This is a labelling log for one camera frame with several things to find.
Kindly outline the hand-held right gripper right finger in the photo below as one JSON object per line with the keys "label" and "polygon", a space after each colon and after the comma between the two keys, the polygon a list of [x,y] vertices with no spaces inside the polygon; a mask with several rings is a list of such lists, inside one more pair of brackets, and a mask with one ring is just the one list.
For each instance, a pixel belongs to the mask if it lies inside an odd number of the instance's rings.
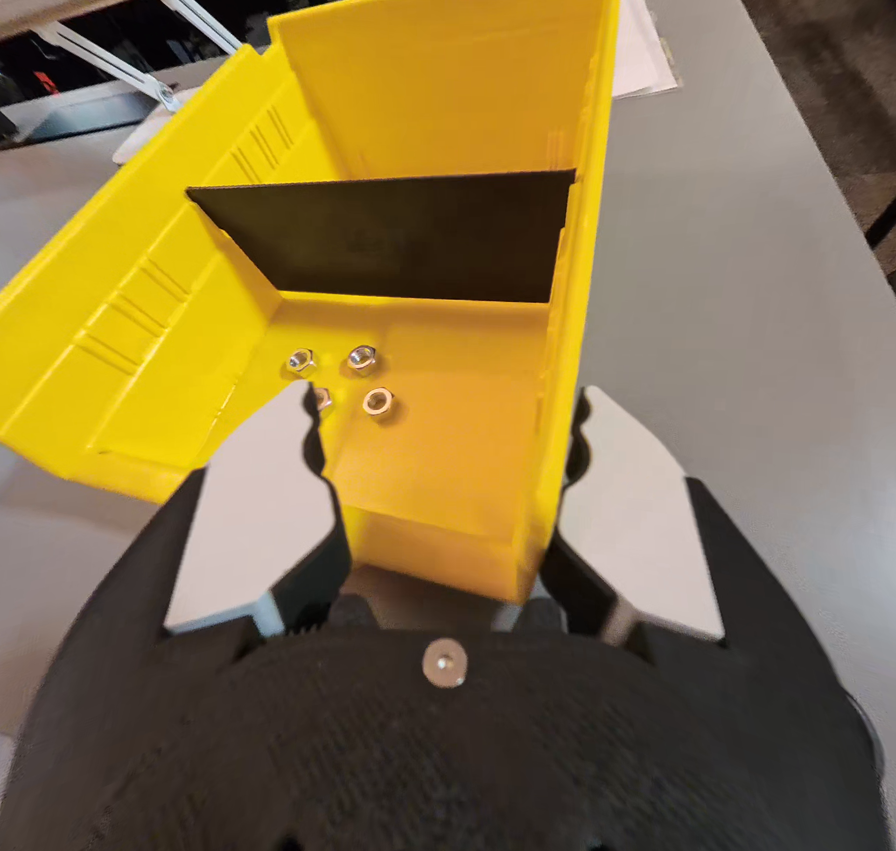
{"label": "hand-held right gripper right finger", "polygon": [[725,637],[686,472],[596,386],[575,409],[554,534],[540,581],[569,633],[623,646],[644,624]]}

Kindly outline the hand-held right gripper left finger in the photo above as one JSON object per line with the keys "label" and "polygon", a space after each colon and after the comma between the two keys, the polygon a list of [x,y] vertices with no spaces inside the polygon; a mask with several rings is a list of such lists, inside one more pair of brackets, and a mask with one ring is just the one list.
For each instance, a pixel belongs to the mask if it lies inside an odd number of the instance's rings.
{"label": "hand-held right gripper left finger", "polygon": [[170,633],[248,617],[266,639],[326,616],[352,556],[319,428],[315,388],[300,380],[213,454],[164,621]]}

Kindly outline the yellow plastic bin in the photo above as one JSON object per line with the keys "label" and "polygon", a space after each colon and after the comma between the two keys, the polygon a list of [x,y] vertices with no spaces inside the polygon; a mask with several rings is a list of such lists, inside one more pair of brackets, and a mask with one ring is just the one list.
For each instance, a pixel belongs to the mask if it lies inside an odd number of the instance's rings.
{"label": "yellow plastic bin", "polygon": [[[156,503],[296,380],[352,509],[472,535],[517,600],[554,529],[619,0],[344,0],[276,16],[2,290],[2,443]],[[278,291],[189,187],[575,172],[549,301]],[[346,364],[377,351],[375,374]],[[382,420],[365,394],[395,397]]]}

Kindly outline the black bin divider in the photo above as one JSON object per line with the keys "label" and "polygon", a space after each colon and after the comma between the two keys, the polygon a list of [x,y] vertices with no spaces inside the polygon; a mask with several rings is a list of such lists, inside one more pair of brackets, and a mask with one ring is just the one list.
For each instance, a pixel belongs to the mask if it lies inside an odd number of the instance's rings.
{"label": "black bin divider", "polygon": [[280,292],[546,303],[575,172],[189,187]]}

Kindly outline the black slanted pole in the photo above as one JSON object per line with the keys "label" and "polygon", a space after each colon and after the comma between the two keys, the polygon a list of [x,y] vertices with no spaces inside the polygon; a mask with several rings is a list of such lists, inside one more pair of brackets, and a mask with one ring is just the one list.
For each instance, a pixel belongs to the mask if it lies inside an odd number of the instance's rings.
{"label": "black slanted pole", "polygon": [[872,251],[876,251],[895,228],[896,198],[890,200],[879,216],[865,231],[865,240]]}

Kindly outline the white metal stand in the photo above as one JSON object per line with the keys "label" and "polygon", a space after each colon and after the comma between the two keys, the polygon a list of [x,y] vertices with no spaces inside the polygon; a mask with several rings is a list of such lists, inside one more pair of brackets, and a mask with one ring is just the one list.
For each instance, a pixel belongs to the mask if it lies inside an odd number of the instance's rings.
{"label": "white metal stand", "polygon": [[[199,30],[227,55],[234,54],[241,47],[241,41],[195,0],[161,0],[161,2],[185,18],[193,28]],[[58,21],[33,28],[33,31],[43,41],[68,51],[119,81],[128,83],[138,92],[157,102],[157,108],[151,112],[147,120],[113,154],[113,162],[118,166],[124,165],[142,150],[171,121],[172,115],[197,92],[197,88],[193,88],[186,93],[177,94],[151,74],[141,72]]]}

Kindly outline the white paper sheets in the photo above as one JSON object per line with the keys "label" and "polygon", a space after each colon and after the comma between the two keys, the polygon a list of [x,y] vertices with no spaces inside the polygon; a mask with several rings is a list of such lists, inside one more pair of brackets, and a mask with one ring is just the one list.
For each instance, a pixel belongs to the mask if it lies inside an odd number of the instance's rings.
{"label": "white paper sheets", "polygon": [[680,86],[646,0],[620,0],[612,96],[658,95]]}

